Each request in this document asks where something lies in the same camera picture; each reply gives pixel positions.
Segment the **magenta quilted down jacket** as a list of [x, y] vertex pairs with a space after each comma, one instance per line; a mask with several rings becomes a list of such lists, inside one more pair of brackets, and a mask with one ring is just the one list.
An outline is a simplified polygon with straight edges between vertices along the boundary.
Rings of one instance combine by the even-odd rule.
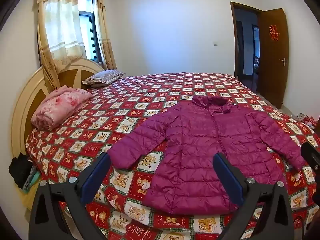
[[281, 154], [296, 170], [304, 160], [299, 146], [265, 112], [213, 96], [195, 96], [147, 118], [109, 150], [115, 168], [127, 170], [166, 144], [152, 180], [136, 178], [143, 204], [175, 215], [224, 214], [232, 205], [213, 169], [222, 153], [244, 176], [262, 184], [283, 181], [271, 155]]

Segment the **dark clothes pile by bed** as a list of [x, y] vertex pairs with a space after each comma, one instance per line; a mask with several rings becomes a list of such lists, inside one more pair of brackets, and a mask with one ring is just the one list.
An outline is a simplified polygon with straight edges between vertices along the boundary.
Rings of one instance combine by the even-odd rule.
[[9, 173], [15, 184], [24, 193], [28, 193], [40, 178], [40, 171], [34, 162], [26, 155], [20, 153], [14, 157], [9, 165]]

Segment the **brown wooden door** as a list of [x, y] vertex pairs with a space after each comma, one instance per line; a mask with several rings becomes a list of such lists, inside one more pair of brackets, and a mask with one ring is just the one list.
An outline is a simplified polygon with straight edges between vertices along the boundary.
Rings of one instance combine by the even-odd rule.
[[[269, 36], [269, 26], [275, 24], [280, 33], [277, 41]], [[263, 11], [258, 15], [260, 66], [257, 91], [274, 107], [283, 105], [289, 72], [289, 32], [282, 8]], [[286, 59], [286, 65], [279, 59]]]

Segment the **pink floral folded blanket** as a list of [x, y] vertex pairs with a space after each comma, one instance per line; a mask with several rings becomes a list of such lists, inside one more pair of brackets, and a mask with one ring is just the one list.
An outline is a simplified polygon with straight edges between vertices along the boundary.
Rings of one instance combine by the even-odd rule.
[[54, 129], [92, 97], [93, 94], [84, 89], [64, 85], [45, 97], [30, 121], [37, 129]]

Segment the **red double happiness decoration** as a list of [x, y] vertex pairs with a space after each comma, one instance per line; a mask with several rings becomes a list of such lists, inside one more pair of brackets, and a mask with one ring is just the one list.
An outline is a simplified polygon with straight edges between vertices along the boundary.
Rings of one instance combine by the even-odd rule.
[[280, 33], [278, 32], [277, 26], [272, 24], [269, 26], [269, 36], [272, 41], [277, 41], [279, 39]]

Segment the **red patchwork bear bedspread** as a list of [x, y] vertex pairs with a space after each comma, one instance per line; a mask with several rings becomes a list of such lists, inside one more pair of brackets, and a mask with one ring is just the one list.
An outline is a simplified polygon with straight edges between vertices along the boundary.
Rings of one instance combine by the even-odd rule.
[[[265, 112], [296, 144], [308, 141], [319, 146], [319, 137], [306, 124], [269, 106], [227, 74], [125, 77], [91, 93], [93, 98], [59, 127], [33, 130], [27, 137], [27, 151], [48, 183], [78, 176], [148, 117], [195, 95], [223, 96], [233, 104]], [[108, 171], [86, 206], [106, 239], [217, 239], [230, 222], [231, 215], [170, 216], [142, 205], [164, 150], [165, 144], [161, 144], [129, 170]]]

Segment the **striped plaid pillow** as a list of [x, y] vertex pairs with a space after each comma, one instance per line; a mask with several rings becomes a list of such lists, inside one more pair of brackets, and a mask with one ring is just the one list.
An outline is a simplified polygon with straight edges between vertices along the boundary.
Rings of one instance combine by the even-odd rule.
[[106, 87], [119, 80], [124, 75], [124, 72], [120, 72], [117, 69], [105, 70], [88, 77], [81, 83], [92, 88]]

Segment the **beige right curtain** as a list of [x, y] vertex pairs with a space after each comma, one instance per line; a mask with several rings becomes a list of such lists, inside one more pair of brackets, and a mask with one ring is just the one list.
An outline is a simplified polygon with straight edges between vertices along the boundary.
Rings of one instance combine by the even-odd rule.
[[112, 50], [111, 41], [108, 36], [106, 8], [104, 0], [93, 0], [93, 12], [97, 31], [100, 54], [105, 70], [116, 69], [116, 62]]

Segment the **beige curtain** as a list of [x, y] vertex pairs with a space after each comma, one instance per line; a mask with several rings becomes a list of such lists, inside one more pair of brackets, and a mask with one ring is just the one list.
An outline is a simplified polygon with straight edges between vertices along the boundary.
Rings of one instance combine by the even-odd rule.
[[93, 0], [93, 12], [97, 31], [100, 54], [105, 70], [116, 69], [116, 62], [112, 50], [111, 41], [108, 36], [106, 8], [104, 0]]
[[85, 58], [78, 0], [37, 0], [37, 41], [44, 80], [50, 92], [60, 88], [58, 74]]

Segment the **beige left curtain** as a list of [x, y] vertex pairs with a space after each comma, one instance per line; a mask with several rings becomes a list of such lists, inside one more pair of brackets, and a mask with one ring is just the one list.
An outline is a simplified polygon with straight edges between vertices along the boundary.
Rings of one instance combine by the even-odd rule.
[[50, 92], [60, 88], [58, 74], [85, 58], [78, 0], [37, 0], [37, 41], [44, 80]]

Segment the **window with dark frame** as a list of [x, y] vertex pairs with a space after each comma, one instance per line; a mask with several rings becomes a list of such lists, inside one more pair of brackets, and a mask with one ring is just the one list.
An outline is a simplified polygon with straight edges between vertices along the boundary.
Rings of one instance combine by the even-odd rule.
[[102, 63], [95, 16], [93, 12], [93, 0], [78, 0], [80, 28], [85, 46], [87, 59], [95, 63]]

